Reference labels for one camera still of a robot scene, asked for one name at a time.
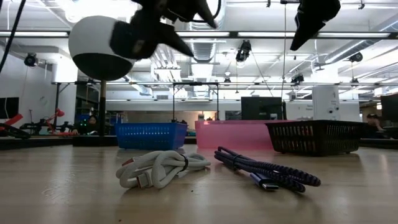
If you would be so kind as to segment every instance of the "white sphere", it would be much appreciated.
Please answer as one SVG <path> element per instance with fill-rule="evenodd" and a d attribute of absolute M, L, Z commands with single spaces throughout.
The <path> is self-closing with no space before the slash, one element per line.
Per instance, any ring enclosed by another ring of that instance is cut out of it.
<path fill-rule="evenodd" d="M 69 35 L 69 52 L 76 66 L 97 80 L 112 81 L 130 72 L 135 60 L 120 57 L 109 47 L 116 19 L 90 16 L 75 24 Z"/>

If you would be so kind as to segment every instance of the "pink plastic container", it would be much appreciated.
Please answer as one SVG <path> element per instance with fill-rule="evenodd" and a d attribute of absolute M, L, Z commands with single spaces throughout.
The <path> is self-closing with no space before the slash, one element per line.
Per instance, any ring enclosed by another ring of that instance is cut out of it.
<path fill-rule="evenodd" d="M 270 149 L 272 142 L 266 123 L 270 121 L 196 121 L 197 144 L 200 149 Z"/>

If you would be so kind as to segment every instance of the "table surface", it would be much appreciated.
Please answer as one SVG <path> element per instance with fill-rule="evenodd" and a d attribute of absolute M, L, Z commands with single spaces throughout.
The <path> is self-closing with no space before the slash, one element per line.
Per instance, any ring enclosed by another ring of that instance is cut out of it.
<path fill-rule="evenodd" d="M 1 223 L 398 223 L 397 151 L 331 157 L 240 151 L 321 178 L 320 187 L 304 194 L 265 192 L 247 173 L 215 160 L 212 150 L 198 150 L 212 162 L 209 169 L 175 178 L 164 189 L 120 187 L 116 170 L 143 153 L 72 146 L 0 151 Z"/>

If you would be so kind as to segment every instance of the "black plastic basket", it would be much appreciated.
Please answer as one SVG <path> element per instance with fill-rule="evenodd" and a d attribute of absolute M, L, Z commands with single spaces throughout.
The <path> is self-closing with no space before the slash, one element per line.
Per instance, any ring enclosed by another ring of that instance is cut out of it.
<path fill-rule="evenodd" d="M 293 121 L 266 124 L 274 150 L 281 153 L 327 156 L 358 150 L 364 123 Z"/>

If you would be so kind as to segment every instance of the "blue plastic basket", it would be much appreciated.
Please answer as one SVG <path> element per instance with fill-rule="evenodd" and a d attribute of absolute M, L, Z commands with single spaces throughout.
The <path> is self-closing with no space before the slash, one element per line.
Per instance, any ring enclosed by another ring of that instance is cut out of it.
<path fill-rule="evenodd" d="M 184 145 L 187 125 L 180 123 L 116 124 L 121 149 L 172 150 Z"/>

